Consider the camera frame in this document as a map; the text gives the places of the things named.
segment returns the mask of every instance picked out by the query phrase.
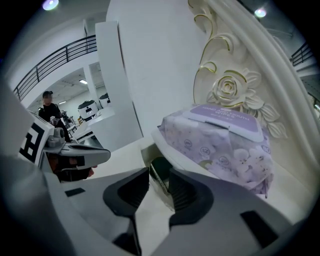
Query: balcony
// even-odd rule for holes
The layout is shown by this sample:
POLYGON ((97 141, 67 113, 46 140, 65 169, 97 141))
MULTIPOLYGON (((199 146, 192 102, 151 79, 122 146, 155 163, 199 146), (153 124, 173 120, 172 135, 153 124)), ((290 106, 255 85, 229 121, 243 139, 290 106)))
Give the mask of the balcony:
POLYGON ((97 51, 96 35, 91 35, 60 49, 57 49, 49 56, 34 66, 19 82, 13 90, 20 101, 46 76, 64 64, 89 53, 97 51))
POLYGON ((305 42, 294 54, 291 56, 292 65, 295 67, 301 63, 306 62, 306 60, 313 57, 314 54, 312 53, 309 45, 305 42))

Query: dark green object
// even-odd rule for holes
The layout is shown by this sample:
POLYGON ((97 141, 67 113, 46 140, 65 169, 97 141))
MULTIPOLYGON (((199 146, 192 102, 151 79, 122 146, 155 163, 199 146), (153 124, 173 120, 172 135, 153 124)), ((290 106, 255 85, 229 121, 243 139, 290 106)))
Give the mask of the dark green object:
MULTIPOLYGON (((153 168, 162 181, 169 179, 172 164, 169 163, 166 158, 164 158, 163 156, 157 157, 151 162, 151 164, 153 165, 153 168)), ((150 174, 152 178, 157 179, 155 173, 152 170, 150 170, 150 174)))

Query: wet wipes package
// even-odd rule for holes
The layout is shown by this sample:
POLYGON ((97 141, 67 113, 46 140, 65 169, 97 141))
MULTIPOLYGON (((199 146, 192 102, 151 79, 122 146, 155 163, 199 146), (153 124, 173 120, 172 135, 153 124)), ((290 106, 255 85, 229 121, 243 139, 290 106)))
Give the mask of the wet wipes package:
POLYGON ((220 179, 266 195, 274 176, 268 132, 253 116, 224 109, 193 106, 164 117, 159 130, 171 147, 220 179))
POLYGON ((203 123, 210 123, 228 129, 253 142, 262 142, 261 126, 252 115, 218 105, 198 105, 185 111, 183 116, 203 123))

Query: white appliance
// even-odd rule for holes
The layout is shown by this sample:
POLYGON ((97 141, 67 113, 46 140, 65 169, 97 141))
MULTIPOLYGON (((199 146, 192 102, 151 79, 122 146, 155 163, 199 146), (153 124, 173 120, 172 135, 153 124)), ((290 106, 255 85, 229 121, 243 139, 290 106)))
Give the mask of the white appliance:
POLYGON ((98 107, 94 100, 86 100, 78 106, 78 111, 83 120, 89 121, 98 112, 98 107))
POLYGON ((111 101, 109 99, 109 95, 108 93, 102 95, 100 98, 99 98, 99 101, 100 101, 100 104, 103 108, 106 108, 106 107, 110 107, 111 105, 111 101))

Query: white ornate frame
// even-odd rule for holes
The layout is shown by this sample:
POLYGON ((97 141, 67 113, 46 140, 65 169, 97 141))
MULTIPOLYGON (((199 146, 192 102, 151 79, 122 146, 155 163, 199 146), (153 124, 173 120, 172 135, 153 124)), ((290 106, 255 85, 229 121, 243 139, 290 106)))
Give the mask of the white ornate frame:
POLYGON ((315 185, 320 124, 283 50, 236 0, 188 0, 188 5, 207 36, 194 79, 194 101, 258 118, 273 136, 275 161, 305 186, 315 185))

